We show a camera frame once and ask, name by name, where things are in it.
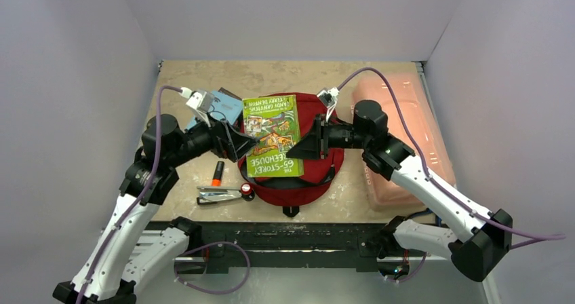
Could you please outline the red backpack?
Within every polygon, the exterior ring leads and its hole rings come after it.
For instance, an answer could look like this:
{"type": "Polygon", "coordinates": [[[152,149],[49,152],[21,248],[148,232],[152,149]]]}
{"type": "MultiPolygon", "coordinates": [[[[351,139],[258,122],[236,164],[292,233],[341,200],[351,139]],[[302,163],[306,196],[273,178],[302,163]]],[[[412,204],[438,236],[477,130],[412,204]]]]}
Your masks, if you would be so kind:
{"type": "MultiPolygon", "coordinates": [[[[288,95],[288,93],[268,96],[288,95]]],[[[300,140],[310,131],[313,120],[318,114],[325,114],[327,109],[314,94],[295,93],[300,124],[300,140]]],[[[304,174],[291,178],[250,178],[247,176],[246,156],[238,162],[238,168],[263,201],[280,206],[284,215],[292,218],[299,212],[299,207],[314,202],[330,187],[344,161],[344,151],[334,149],[325,159],[301,159],[304,174]]]]}

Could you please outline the light blue book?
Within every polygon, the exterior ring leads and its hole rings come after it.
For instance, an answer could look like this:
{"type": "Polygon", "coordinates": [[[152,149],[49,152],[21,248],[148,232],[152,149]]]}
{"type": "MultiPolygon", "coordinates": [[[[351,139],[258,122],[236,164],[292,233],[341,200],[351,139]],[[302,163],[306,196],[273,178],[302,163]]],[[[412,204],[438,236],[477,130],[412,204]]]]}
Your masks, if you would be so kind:
{"type": "MultiPolygon", "coordinates": [[[[189,88],[182,88],[180,92],[181,97],[188,100],[191,92],[196,90],[190,90],[189,88]]],[[[228,94],[222,93],[221,91],[208,91],[211,92],[215,97],[215,101],[212,104],[210,112],[205,113],[193,113],[192,119],[189,121],[185,130],[191,129],[196,123],[205,122],[208,125],[211,124],[211,120],[220,121],[227,120],[230,124],[234,124],[242,113],[243,103],[241,99],[234,98],[228,94]]]]}

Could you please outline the green storey treehouse book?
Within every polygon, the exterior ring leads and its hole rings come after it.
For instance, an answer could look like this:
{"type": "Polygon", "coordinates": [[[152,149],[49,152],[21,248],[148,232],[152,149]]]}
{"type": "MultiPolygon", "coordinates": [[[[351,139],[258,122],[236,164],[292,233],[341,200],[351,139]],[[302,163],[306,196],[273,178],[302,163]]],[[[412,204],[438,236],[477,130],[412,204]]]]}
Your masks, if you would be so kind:
{"type": "Polygon", "coordinates": [[[258,144],[246,155],[250,178],[291,178],[304,174],[301,159],[287,157],[300,140],[294,94],[243,99],[243,130],[258,144]]]}

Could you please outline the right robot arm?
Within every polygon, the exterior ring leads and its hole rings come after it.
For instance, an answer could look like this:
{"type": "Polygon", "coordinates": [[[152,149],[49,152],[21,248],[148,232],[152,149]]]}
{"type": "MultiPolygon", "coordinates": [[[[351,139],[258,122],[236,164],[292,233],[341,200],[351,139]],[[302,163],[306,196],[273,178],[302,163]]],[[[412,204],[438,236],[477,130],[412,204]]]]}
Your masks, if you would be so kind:
{"type": "Polygon", "coordinates": [[[447,225],[398,216],[380,237],[385,252],[427,252],[451,260],[465,277],[482,282],[511,249],[511,215],[487,209],[435,176],[411,147],[389,132],[388,116],[377,102],[358,102],[351,123],[316,115],[312,128],[286,155],[324,159],[332,149],[361,149],[372,172],[414,195],[447,225]]]}

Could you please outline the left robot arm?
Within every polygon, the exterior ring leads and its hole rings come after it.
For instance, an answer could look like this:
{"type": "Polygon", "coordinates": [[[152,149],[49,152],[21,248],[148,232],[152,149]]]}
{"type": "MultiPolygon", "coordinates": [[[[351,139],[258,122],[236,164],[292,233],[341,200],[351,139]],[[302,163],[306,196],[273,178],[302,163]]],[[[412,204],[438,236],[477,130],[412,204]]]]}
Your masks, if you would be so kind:
{"type": "Polygon", "coordinates": [[[53,298],[61,303],[135,303],[177,255],[193,256],[203,245],[201,225],[178,217],[144,252],[132,255],[142,232],[178,182],[176,168],[207,152],[236,162],[257,142],[225,120],[210,119],[184,132],[172,115],[150,119],[93,253],[71,281],[55,287],[53,298]]]}

